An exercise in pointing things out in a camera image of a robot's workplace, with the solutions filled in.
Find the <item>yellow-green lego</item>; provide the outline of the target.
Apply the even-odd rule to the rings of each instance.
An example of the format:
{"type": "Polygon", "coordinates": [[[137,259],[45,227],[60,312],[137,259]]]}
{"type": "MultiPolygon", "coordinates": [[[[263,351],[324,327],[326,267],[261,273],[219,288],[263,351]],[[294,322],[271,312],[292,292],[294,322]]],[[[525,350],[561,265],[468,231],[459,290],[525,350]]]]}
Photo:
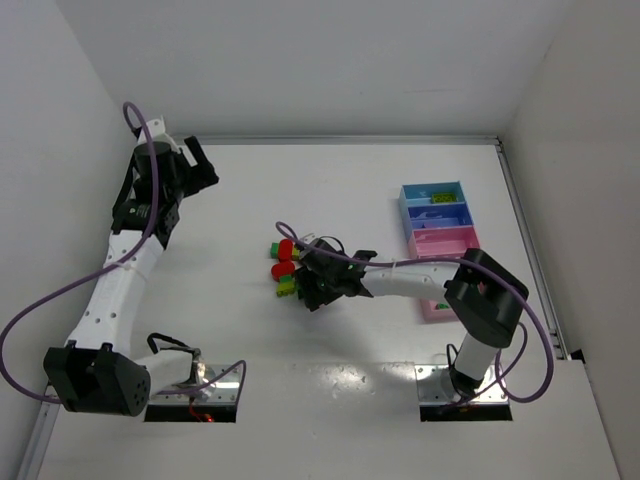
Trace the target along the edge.
{"type": "Polygon", "coordinates": [[[457,196],[453,192],[440,192],[434,193],[431,197],[433,204],[447,204],[447,203],[456,203],[457,196]]]}

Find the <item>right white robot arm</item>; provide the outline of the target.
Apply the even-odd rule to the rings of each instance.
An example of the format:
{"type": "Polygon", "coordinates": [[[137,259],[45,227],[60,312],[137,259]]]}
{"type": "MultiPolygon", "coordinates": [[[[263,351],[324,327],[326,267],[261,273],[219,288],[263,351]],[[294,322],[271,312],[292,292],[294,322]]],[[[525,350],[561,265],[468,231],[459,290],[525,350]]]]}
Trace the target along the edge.
{"type": "Polygon", "coordinates": [[[383,261],[371,250],[349,257],[317,239],[294,272],[299,297],[316,311],[342,297],[399,296],[443,303],[466,330],[448,367],[463,399],[474,396],[497,353],[511,344],[528,288],[482,249],[460,258],[383,261]]]}

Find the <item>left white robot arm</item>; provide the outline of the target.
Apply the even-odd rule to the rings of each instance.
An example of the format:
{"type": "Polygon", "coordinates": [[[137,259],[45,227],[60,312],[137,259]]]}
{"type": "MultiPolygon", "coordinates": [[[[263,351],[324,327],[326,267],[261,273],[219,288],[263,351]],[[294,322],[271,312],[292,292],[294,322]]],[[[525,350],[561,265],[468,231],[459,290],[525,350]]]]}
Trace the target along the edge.
{"type": "Polygon", "coordinates": [[[218,183],[198,139],[180,149],[166,140],[135,147],[113,222],[105,265],[84,315],[65,346],[50,348],[43,367],[70,412],[135,417],[150,397],[201,385],[200,351],[182,342],[131,358],[131,336],[145,286],[179,222],[187,197],[218,183]]]}

